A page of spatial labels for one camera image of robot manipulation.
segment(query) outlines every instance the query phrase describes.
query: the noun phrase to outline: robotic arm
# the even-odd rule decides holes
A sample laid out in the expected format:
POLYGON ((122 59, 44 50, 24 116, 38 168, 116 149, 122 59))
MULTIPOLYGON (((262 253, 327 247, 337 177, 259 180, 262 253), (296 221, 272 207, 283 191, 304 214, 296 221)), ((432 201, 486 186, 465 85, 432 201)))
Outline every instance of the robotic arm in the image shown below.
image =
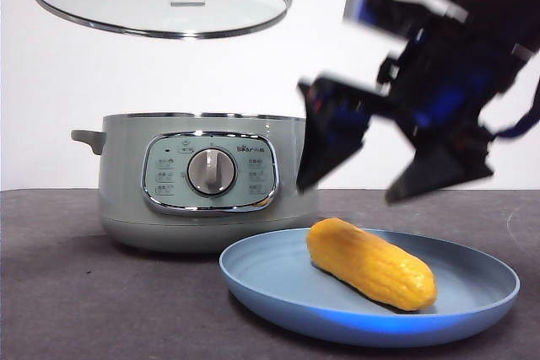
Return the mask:
POLYGON ((386 192, 390 203, 491 176, 489 144, 538 123, 540 85, 531 110, 512 128, 492 133, 478 116, 540 48, 540 0, 451 1, 459 8, 445 16, 419 3, 347 1, 346 19, 408 43, 381 64, 377 83, 385 93, 330 77, 299 83, 306 108, 301 191, 362 148, 372 116, 394 120, 416 149, 386 192))

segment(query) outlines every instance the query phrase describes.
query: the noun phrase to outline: control panel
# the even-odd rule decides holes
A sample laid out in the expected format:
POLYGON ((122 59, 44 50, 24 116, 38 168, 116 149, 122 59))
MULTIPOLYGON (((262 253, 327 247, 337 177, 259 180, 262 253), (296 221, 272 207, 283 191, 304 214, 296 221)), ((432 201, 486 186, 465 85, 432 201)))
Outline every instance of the control panel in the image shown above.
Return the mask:
POLYGON ((272 144, 236 132, 178 132, 156 137, 144 160, 143 193, 169 214, 261 210, 278 188, 272 144))

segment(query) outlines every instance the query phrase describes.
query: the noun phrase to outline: white wall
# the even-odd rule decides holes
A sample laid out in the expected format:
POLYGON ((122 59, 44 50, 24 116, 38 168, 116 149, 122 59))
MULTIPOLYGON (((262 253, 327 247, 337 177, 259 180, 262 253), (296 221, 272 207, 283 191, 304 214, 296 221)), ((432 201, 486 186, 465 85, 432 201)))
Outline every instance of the white wall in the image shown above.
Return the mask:
MULTIPOLYGON (((439 10, 441 0, 429 0, 439 10)), ((294 0, 270 30, 224 40, 156 40, 84 28, 34 0, 2 3, 2 188, 96 187, 99 159, 70 140, 99 130, 102 116, 139 111, 226 111, 303 116, 300 77, 331 71, 372 83, 389 50, 403 43, 342 23, 344 0, 294 0)), ((528 109, 536 57, 483 117, 510 124, 528 109)), ((386 188, 412 158, 396 129, 376 121, 362 153, 322 182, 386 188)), ((496 142, 491 180, 479 188, 538 188, 540 130, 496 142)))

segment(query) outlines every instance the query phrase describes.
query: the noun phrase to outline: table surface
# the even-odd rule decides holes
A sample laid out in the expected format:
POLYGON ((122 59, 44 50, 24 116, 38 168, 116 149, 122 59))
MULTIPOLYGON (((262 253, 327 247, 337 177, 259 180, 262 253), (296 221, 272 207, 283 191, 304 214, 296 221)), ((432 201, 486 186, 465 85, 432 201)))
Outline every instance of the table surface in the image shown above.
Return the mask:
POLYGON ((514 308, 485 332, 437 347, 318 341, 245 309, 218 255, 167 255, 112 242, 96 190, 5 191, 2 358, 536 359, 540 352, 540 191, 443 191, 396 207, 381 191, 321 191, 322 217, 428 235, 494 255, 521 279, 514 308))

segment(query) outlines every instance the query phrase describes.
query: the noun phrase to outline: plate rim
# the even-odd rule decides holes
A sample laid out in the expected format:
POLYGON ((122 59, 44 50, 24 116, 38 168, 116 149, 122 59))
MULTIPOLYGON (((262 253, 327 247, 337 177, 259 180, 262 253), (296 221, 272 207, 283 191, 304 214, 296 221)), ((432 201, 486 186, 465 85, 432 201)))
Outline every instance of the plate rim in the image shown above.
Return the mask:
POLYGON ((484 305, 482 307, 478 307, 477 309, 470 310, 470 311, 452 312, 452 313, 446 313, 446 314, 415 314, 415 313, 408 313, 408 314, 407 313, 406 314, 370 314, 370 313, 365 313, 365 312, 347 311, 347 310, 342 310, 342 309, 334 309, 334 308, 328 308, 328 307, 323 307, 323 306, 319 306, 319 305, 301 303, 299 301, 294 301, 294 300, 291 300, 289 298, 279 297, 278 295, 275 295, 275 294, 265 293, 260 288, 252 287, 252 286, 249 286, 249 285, 245 284, 244 282, 241 282, 237 277, 234 277, 225 268, 225 265, 224 265, 225 256, 227 254, 229 254, 229 252, 232 251, 232 249, 235 249, 235 247, 237 245, 244 244, 249 239, 260 238, 260 237, 262 237, 264 235, 268 236, 269 234, 294 233, 294 232, 299 232, 299 231, 303 231, 303 232, 307 233, 310 228, 281 229, 281 230, 277 230, 277 231, 271 231, 271 232, 266 232, 266 233, 262 233, 262 234, 252 235, 250 237, 238 240, 238 241, 234 242, 233 244, 231 244, 230 246, 228 246, 221 253, 221 255, 219 255, 219 268, 221 269, 222 273, 226 277, 228 277, 230 280, 232 280, 236 284, 238 284, 238 285, 240 285, 242 287, 248 288, 254 293, 260 294, 262 296, 265 296, 267 298, 270 298, 270 299, 273 299, 273 300, 276 300, 276 301, 280 301, 280 302, 287 303, 287 304, 292 304, 292 305, 297 305, 297 306, 305 307, 305 308, 314 308, 314 309, 322 309, 322 310, 326 310, 326 311, 332 311, 332 312, 336 312, 336 313, 340 313, 340 314, 350 314, 350 315, 355 315, 355 316, 367 316, 367 317, 376 317, 376 318, 396 318, 396 317, 409 318, 409 319, 410 318, 442 318, 442 317, 446 318, 446 317, 453 317, 453 316, 465 316, 465 315, 469 315, 469 314, 478 314, 478 313, 481 313, 481 312, 489 311, 491 309, 496 309, 496 308, 502 307, 503 305, 505 305, 505 304, 507 304, 509 302, 512 302, 516 298, 517 294, 520 291, 521 281, 520 281, 520 278, 518 277, 517 273, 510 266, 508 266, 506 263, 504 263, 502 260, 497 259, 496 257, 490 255, 489 253, 482 252, 481 250, 474 249, 474 248, 472 248, 470 246, 466 246, 464 244, 458 244, 456 242, 451 242, 451 241, 446 240, 446 239, 438 239, 438 238, 434 238, 434 237, 430 237, 430 236, 412 234, 412 233, 402 232, 402 231, 391 231, 391 230, 385 230, 385 229, 361 228, 361 227, 357 227, 357 228, 360 228, 360 229, 362 229, 364 231, 368 231, 368 232, 370 232, 370 231, 378 231, 378 232, 391 233, 391 234, 402 234, 402 235, 407 235, 407 236, 415 237, 415 238, 431 239, 431 240, 435 240, 435 241, 438 241, 438 242, 444 242, 444 243, 447 243, 447 244, 453 244, 453 245, 456 245, 456 246, 459 246, 459 247, 462 247, 462 248, 465 248, 465 249, 473 250, 473 251, 479 253, 480 255, 485 255, 489 259, 492 259, 492 260, 494 260, 496 262, 499 262, 514 277, 514 281, 515 281, 516 285, 515 285, 514 289, 511 291, 511 293, 509 293, 506 297, 504 297, 504 298, 502 298, 502 299, 500 299, 498 301, 495 301, 494 303, 484 305))

